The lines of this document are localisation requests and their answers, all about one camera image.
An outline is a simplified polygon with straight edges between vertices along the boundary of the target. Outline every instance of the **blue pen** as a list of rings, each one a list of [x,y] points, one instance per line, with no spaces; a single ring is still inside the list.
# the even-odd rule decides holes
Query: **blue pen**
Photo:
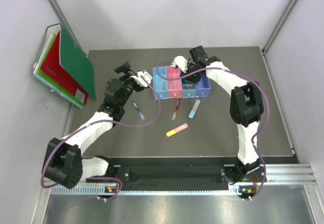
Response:
[[[138,114],[141,116],[141,119],[144,120],[145,117],[144,117],[142,111],[140,110],[139,107],[137,107],[137,105],[136,105],[136,103],[135,103],[135,101],[133,99],[132,99],[132,103],[134,104],[135,108],[137,109]]]
[[[193,119],[194,114],[196,113],[199,104],[200,104],[200,100],[197,99],[196,102],[194,103],[193,107],[192,107],[192,110],[190,111],[190,114],[189,114],[190,119]]]

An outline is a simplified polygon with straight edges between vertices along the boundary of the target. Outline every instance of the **purple compartment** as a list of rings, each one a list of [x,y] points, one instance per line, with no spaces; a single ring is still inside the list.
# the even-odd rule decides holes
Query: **purple compartment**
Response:
[[[208,97],[211,93],[211,84],[209,78],[203,75],[201,80],[197,84],[196,97]]]

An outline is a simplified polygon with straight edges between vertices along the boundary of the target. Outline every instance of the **cable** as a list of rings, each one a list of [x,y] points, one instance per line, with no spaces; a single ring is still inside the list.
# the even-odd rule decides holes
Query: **cable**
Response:
[[[260,187],[258,188],[258,190],[257,190],[257,192],[255,193],[255,195],[254,195],[253,197],[251,197],[251,200],[253,200],[255,197],[257,197],[257,196],[259,195],[261,189],[263,188],[263,185],[264,185],[264,183],[265,183],[265,179],[266,179],[266,174],[267,174],[266,166],[265,166],[265,161],[264,161],[263,157],[260,155],[260,153],[259,153],[257,147],[255,146],[255,141],[254,141],[255,137],[257,137],[257,135],[260,134],[260,133],[263,131],[263,129],[265,128],[265,126],[268,124],[269,117],[270,117],[270,106],[269,106],[269,101],[268,101],[268,98],[267,98],[267,96],[266,96],[264,90],[259,86],[259,84],[258,84],[256,81],[254,81],[254,80],[253,80],[252,78],[250,78],[249,76],[243,75],[243,74],[241,74],[241,73],[239,73],[239,72],[234,72],[234,71],[230,71],[230,70],[224,70],[224,68],[219,68],[219,67],[208,67],[208,68],[206,67],[206,68],[202,68],[202,69],[199,69],[199,70],[196,70],[196,71],[190,72],[189,74],[184,75],[184,76],[179,76],[179,77],[176,77],[176,78],[166,78],[166,77],[163,77],[163,76],[160,74],[160,72],[159,72],[159,67],[160,67],[162,64],[169,64],[169,65],[171,65],[171,63],[170,63],[170,62],[161,62],[161,63],[159,63],[158,66],[157,66],[156,72],[157,72],[157,74],[159,75],[159,77],[161,77],[161,78],[164,79],[164,80],[179,80],[179,79],[184,79],[184,78],[189,77],[189,76],[191,76],[191,75],[193,75],[193,74],[196,74],[196,73],[198,73],[198,72],[202,72],[202,71],[206,71],[206,70],[222,70],[222,71],[225,71],[225,72],[227,72],[227,73],[230,73],[230,74],[236,75],[236,76],[238,76],[238,77],[243,78],[243,79],[246,80],[246,81],[249,81],[249,82],[253,83],[253,84],[257,87],[257,89],[261,92],[261,94],[262,94],[262,96],[263,96],[263,98],[264,98],[265,104],[266,104],[266,108],[267,108],[267,116],[266,116],[266,119],[265,119],[264,123],[261,125],[261,127],[258,129],[258,131],[257,131],[257,132],[252,136],[251,141],[252,141],[252,145],[253,145],[253,148],[254,148],[256,154],[258,155],[258,157],[260,158],[261,163],[263,164],[263,171],[264,171],[264,175],[263,175],[263,178],[262,178],[262,181],[261,181]]]
[[[112,181],[117,181],[119,182],[119,188],[118,190],[115,192],[114,195],[112,195],[110,198],[107,198],[106,201],[109,201],[109,200],[112,200],[114,198],[117,197],[117,194],[122,190],[123,188],[123,183],[122,181],[120,181],[119,179],[115,178],[115,177],[91,177],[89,178],[91,180],[112,180]],[[97,196],[87,196],[85,198],[82,198],[78,201],[76,201],[75,203],[73,203],[72,205],[70,205],[69,207],[66,208],[66,210],[64,212],[61,212],[60,214],[56,214],[55,211],[54,211],[54,204],[51,205],[51,214],[52,216],[54,217],[60,217],[62,216],[63,214],[67,213],[70,209],[72,209],[73,207],[75,207],[76,205],[80,204],[81,202],[85,201],[85,200],[88,200],[88,199],[98,199]]]
[[[161,101],[160,101],[160,98],[157,94],[157,92],[155,91],[155,89],[145,80],[144,76],[141,76],[141,78],[144,80],[144,82],[148,85],[148,87],[150,89],[152,89],[153,93],[156,95],[157,97],[157,101],[158,101],[158,113],[157,115],[154,117],[154,119],[152,119],[150,122],[146,123],[146,124],[143,124],[143,125],[131,125],[131,124],[124,124],[124,123],[121,123],[121,122],[118,122],[118,121],[114,121],[114,120],[109,120],[109,119],[105,119],[105,120],[97,120],[97,121],[94,121],[92,123],[90,123],[89,125],[94,125],[94,124],[97,124],[97,123],[102,123],[102,122],[112,122],[114,124],[119,124],[119,125],[122,125],[122,126],[126,126],[126,127],[133,127],[133,128],[140,128],[140,127],[145,127],[145,126],[148,126],[150,124],[152,124],[154,121],[156,121],[156,119],[159,117],[160,115],[160,112],[161,112]],[[42,175],[40,177],[40,185],[45,188],[45,189],[48,189],[48,188],[51,188],[51,187],[54,187],[56,186],[57,184],[52,184],[52,185],[45,185],[44,184],[44,178],[45,178],[45,172],[46,172],[46,169],[48,168],[52,158],[54,157],[55,153],[57,152],[57,150],[64,144],[64,142],[66,142],[68,139],[72,138],[73,136],[75,136],[76,134],[78,134],[80,131],[84,130],[85,128],[87,128],[89,126],[84,126],[80,129],[77,129],[76,131],[74,131],[73,133],[71,133],[67,138],[61,140],[61,142],[53,149],[53,151],[50,153],[46,163],[44,164],[44,168],[42,170]]]

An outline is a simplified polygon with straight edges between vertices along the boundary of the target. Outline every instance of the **red notebook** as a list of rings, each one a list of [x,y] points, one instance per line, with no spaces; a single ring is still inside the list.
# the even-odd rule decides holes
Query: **red notebook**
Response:
[[[60,66],[60,32],[57,34],[40,69],[74,95],[81,103],[87,104],[88,93]]]

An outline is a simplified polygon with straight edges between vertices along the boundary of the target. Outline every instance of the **white wall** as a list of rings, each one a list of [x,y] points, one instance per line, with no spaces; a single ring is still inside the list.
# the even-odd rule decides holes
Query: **white wall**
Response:
[[[84,50],[263,47],[289,0],[57,0]]]
[[[32,76],[45,28],[58,19],[47,0],[0,0],[0,219],[29,223],[48,141],[60,137],[68,103]]]
[[[299,0],[268,53],[298,151],[324,196],[324,0]]]

